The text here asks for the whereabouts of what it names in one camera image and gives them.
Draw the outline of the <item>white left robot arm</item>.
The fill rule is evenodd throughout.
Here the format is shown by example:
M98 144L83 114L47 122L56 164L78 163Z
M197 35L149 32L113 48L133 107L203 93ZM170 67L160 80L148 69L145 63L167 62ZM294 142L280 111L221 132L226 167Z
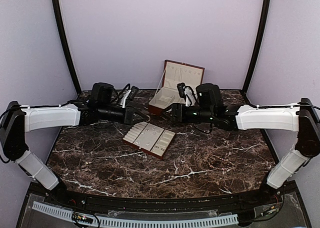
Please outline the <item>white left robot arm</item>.
M30 151L25 133L54 127L88 126L101 120L132 126L150 118L130 106L91 107L82 101L23 106L12 101L0 119L0 144L7 160L17 163L46 190L51 191L50 196L58 205L66 206L71 201L71 196L64 190L64 183Z

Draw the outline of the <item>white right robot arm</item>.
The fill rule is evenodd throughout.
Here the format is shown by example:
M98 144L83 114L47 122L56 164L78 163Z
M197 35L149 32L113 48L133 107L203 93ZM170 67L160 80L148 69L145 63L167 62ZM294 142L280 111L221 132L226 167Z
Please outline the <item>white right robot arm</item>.
M262 189L255 194L260 205L267 204L275 195L276 189L297 172L308 160L320 153L320 119L317 107L308 98L287 105L260 106L252 104L228 105L200 103L186 106L173 103L161 114L172 122L209 123L227 130L277 129L297 132L297 140L290 151L268 173Z

